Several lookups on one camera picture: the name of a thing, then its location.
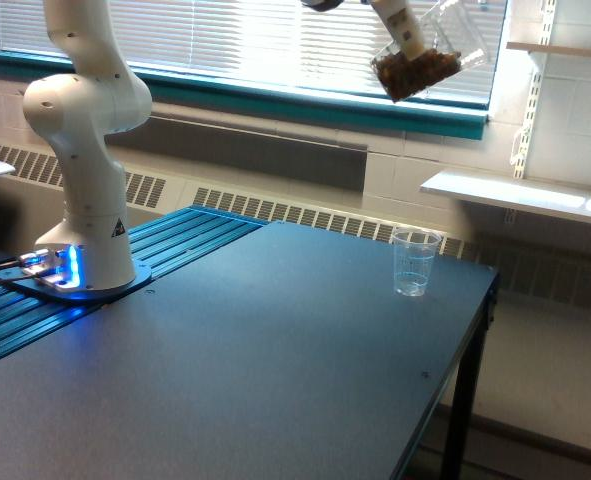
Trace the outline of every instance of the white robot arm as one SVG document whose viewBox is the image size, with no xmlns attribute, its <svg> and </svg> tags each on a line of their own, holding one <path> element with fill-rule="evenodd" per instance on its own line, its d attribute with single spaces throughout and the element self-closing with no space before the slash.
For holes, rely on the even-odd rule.
<svg viewBox="0 0 591 480">
<path fill-rule="evenodd" d="M 104 143 L 144 123 L 151 94 L 122 58 L 106 0 L 44 0 L 48 35 L 76 73 L 33 82 L 24 96 L 31 127 L 53 148 L 62 170 L 64 219 L 37 240 L 58 268 L 41 281 L 66 292 L 108 290 L 135 277 L 126 223 L 124 169 Z"/>
</svg>

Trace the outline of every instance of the window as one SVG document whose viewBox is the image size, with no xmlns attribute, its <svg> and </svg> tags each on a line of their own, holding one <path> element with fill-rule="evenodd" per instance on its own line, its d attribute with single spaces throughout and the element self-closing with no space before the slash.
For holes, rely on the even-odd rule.
<svg viewBox="0 0 591 480">
<path fill-rule="evenodd" d="M 418 15 L 433 3 L 413 0 Z M 488 103 L 506 0 L 465 3 L 493 62 L 432 87 L 420 99 Z M 132 65 L 273 89 L 383 97 L 370 60 L 390 37 L 359 0 L 326 13 L 299 0 L 111 0 L 110 6 Z M 0 50 L 61 55 L 46 36 L 41 0 L 0 0 Z"/>
</svg>

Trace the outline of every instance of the plastic cup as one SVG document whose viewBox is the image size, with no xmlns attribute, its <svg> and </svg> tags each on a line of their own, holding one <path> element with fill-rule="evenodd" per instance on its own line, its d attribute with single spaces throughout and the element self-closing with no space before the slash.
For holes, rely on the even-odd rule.
<svg viewBox="0 0 591 480">
<path fill-rule="evenodd" d="M 397 293 L 424 295 L 442 236 L 431 230 L 397 227 L 393 231 L 393 283 Z"/>
</svg>

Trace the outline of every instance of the heater vent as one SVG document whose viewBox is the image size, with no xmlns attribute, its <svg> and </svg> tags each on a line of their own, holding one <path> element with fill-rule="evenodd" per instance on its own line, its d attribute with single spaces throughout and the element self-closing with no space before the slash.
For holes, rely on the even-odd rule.
<svg viewBox="0 0 591 480">
<path fill-rule="evenodd" d="M 52 155 L 0 145 L 0 162 L 15 167 L 15 172 L 11 174 L 14 177 L 43 185 L 62 186 L 59 162 Z M 163 178 L 126 172 L 126 201 L 154 209 L 165 185 L 166 180 Z"/>
<path fill-rule="evenodd" d="M 235 193 L 200 187 L 196 205 L 213 206 L 270 221 L 287 221 L 344 235 L 390 243 L 393 228 L 399 224 L 376 218 L 303 204 L 277 203 L 271 199 L 248 198 Z M 551 299 L 591 309 L 591 262 L 582 258 L 554 254 L 527 244 L 503 244 L 489 239 L 468 242 L 448 233 L 439 253 L 497 268 L 505 290 Z"/>
</svg>

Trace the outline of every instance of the window sill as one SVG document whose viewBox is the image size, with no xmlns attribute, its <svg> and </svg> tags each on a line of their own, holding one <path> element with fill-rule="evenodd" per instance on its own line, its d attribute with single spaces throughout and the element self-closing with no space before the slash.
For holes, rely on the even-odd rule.
<svg viewBox="0 0 591 480">
<path fill-rule="evenodd" d="M 487 112 L 415 102 L 393 105 L 387 100 L 348 94 L 276 88 L 214 77 L 133 66 L 156 101 L 182 102 L 201 108 L 229 110 L 333 128 L 408 131 L 481 140 Z M 36 80 L 72 72 L 66 58 L 0 52 L 0 75 Z"/>
</svg>

